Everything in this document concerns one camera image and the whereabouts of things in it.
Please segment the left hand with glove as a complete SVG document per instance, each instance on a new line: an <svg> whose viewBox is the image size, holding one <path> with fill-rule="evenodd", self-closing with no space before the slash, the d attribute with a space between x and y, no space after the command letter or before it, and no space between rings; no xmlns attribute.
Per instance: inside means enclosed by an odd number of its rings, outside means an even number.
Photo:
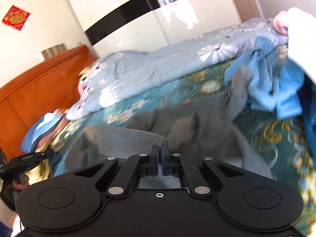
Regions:
<svg viewBox="0 0 316 237"><path fill-rule="evenodd" d="M29 186L29 177L24 175L24 183L15 180L4 180L1 188L1 200L12 211L16 211L14 194Z"/></svg>

